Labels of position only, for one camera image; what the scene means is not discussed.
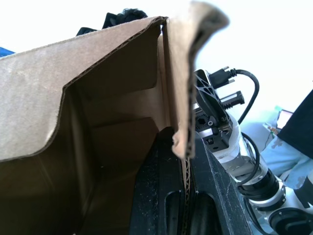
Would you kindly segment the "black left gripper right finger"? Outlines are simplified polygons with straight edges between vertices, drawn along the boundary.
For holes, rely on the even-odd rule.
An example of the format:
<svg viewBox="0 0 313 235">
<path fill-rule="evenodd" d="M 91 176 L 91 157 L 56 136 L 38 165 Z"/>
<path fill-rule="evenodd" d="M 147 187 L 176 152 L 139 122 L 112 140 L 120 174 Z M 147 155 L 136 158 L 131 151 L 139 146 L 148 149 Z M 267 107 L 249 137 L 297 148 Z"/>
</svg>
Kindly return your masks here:
<svg viewBox="0 0 313 235">
<path fill-rule="evenodd" d="M 207 149 L 195 139 L 189 233 L 191 235 L 250 235 L 251 228 L 233 182 Z"/>
</svg>

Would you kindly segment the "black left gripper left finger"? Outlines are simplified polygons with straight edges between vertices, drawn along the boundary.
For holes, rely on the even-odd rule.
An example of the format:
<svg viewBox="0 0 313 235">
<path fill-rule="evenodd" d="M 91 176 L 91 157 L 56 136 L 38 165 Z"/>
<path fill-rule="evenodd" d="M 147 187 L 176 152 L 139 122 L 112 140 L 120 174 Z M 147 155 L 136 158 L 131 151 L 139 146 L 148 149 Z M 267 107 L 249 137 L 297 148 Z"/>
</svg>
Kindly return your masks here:
<svg viewBox="0 0 313 235">
<path fill-rule="evenodd" d="M 135 178 L 131 235 L 179 235 L 184 186 L 180 160 L 172 151 L 172 127 L 159 133 Z"/>
</svg>

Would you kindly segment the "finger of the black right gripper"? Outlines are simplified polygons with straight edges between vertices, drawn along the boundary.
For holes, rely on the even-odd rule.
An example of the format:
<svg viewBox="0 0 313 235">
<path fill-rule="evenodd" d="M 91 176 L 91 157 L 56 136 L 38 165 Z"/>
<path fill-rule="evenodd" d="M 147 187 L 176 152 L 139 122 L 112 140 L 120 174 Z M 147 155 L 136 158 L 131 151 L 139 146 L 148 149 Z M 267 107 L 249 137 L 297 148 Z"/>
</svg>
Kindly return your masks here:
<svg viewBox="0 0 313 235">
<path fill-rule="evenodd" d="M 236 106 L 238 104 L 240 105 L 244 104 L 245 100 L 241 91 L 237 91 L 233 94 L 230 94 L 222 98 L 221 103 L 224 108 L 232 108 L 233 106 Z"/>
<path fill-rule="evenodd" d="M 211 85 L 208 74 L 204 70 L 197 70 L 194 76 L 197 89 L 196 101 L 203 112 L 212 117 L 213 122 L 229 122 L 229 115 Z"/>
</svg>

